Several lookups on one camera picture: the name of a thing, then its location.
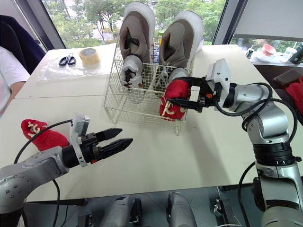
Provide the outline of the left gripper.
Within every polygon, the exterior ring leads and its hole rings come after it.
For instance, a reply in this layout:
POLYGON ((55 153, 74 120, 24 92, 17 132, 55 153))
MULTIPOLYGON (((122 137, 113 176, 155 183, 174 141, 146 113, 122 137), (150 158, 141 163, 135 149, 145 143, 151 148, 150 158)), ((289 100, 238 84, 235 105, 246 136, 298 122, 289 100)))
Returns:
POLYGON ((80 149, 86 163, 93 164, 125 150, 133 142, 132 138, 119 139, 104 147, 98 147, 100 142, 112 139, 122 131, 122 128, 110 128, 82 136, 80 149))

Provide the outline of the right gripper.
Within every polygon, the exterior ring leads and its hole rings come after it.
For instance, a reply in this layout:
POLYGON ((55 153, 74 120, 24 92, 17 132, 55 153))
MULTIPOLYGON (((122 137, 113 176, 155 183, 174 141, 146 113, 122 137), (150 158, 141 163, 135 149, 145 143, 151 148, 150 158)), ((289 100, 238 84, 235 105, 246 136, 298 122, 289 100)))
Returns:
POLYGON ((174 105, 201 112, 204 107, 208 108, 214 106, 215 102, 220 101, 220 90, 213 91, 208 85, 205 77, 180 77, 175 79, 174 83, 178 91, 182 92, 188 92, 192 87, 199 87, 197 102, 181 98, 169 99, 174 105))

